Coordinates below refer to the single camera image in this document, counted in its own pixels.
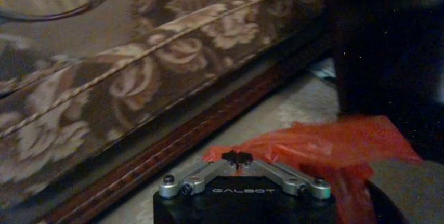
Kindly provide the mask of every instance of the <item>sofa cushion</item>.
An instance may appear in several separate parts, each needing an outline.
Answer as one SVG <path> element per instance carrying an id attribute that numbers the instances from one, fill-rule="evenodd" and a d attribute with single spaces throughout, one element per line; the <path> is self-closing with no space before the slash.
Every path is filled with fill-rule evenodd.
<path id="1" fill-rule="evenodd" d="M 76 164 L 301 30 L 321 10 L 323 0 L 223 0 L 1 99 L 3 204 L 39 193 Z"/>

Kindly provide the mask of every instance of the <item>logo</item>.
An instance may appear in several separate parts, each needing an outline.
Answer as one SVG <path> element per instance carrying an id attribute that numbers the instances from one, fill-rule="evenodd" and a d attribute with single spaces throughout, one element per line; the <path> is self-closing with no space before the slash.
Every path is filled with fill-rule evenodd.
<path id="1" fill-rule="evenodd" d="M 275 189 L 213 189 L 213 193 L 233 193 L 233 194 L 265 194 L 273 193 Z"/>

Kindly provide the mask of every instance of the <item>plastic bag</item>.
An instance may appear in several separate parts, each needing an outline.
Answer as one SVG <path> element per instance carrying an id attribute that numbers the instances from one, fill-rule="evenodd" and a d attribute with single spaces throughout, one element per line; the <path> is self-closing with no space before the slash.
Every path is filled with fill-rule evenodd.
<path id="1" fill-rule="evenodd" d="M 365 181 L 369 162 L 399 158 L 420 161 L 387 117 L 349 117 L 336 123 L 295 124 L 233 147 L 212 147 L 205 161 L 225 152 L 248 152 L 256 159 L 281 162 L 332 185 L 337 223 L 377 223 Z"/>

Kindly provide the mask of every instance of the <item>sofa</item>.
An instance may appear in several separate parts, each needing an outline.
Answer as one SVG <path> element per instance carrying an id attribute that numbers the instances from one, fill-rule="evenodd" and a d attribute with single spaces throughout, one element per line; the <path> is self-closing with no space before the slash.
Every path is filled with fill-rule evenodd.
<path id="1" fill-rule="evenodd" d="M 209 114 L 288 57 L 287 72 L 295 74 L 328 50 L 323 9 L 323 0 L 105 0 L 67 19 L 0 25 L 8 60 L 0 77 L 5 222 L 17 215 L 21 223 L 43 216 L 53 223 L 87 222 L 99 210 L 88 214 L 80 208 L 79 213 L 76 204 L 112 203 L 100 200 L 100 178 L 121 171 L 168 135 L 179 135 L 183 143 L 168 157 L 173 161 L 204 140 L 187 143 L 189 131 L 181 133 L 179 126 L 192 125 L 193 117 Z M 103 18 L 115 28 L 101 24 Z M 273 87 L 264 86 L 263 91 Z M 159 153 L 149 156 L 161 161 Z M 108 180 L 108 186 L 147 181 L 149 167 L 137 169 L 139 174 Z M 96 203 L 69 200 L 85 190 L 96 192 Z"/>

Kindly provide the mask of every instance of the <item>metal bracket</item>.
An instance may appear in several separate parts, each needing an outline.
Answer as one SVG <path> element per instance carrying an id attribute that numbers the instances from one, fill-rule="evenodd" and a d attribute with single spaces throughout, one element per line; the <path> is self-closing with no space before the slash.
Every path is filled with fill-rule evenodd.
<path id="1" fill-rule="evenodd" d="M 265 176 L 276 183 L 287 194 L 300 196 L 307 193 L 319 199 L 331 197 L 331 185 L 323 179 L 309 175 L 284 164 L 268 164 L 260 160 L 243 164 L 244 176 Z"/>
<path id="2" fill-rule="evenodd" d="M 163 198 L 172 198 L 180 191 L 189 195 L 201 193 L 207 183 L 216 176 L 232 176 L 235 173 L 236 165 L 227 160 L 219 160 L 215 163 L 199 162 L 179 174 L 164 176 L 159 194 Z"/>
<path id="3" fill-rule="evenodd" d="M 172 198 L 179 193 L 199 194 L 204 191 L 207 183 L 217 176 L 235 176 L 237 169 L 241 176 L 264 176 L 276 183 L 287 194 L 301 196 L 311 194 L 319 199 L 331 197 L 331 185 L 323 179 L 316 179 L 284 164 L 268 164 L 261 160 L 252 160 L 252 156 L 240 153 L 241 157 L 223 156 L 215 163 L 199 162 L 181 173 L 169 174 L 159 186 L 163 198 Z"/>

